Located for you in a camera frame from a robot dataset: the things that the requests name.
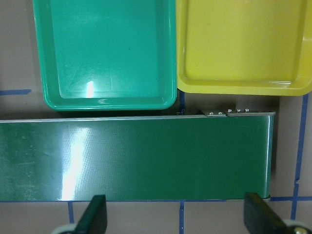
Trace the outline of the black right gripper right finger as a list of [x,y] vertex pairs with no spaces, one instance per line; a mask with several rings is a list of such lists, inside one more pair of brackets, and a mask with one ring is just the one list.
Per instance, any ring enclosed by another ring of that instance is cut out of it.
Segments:
[[257,193],[244,195],[244,225],[250,234],[295,234]]

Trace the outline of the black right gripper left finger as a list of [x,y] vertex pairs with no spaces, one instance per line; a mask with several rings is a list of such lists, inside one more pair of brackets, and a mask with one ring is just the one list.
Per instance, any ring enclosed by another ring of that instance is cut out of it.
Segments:
[[95,195],[77,223],[75,234],[104,234],[107,230],[106,196]]

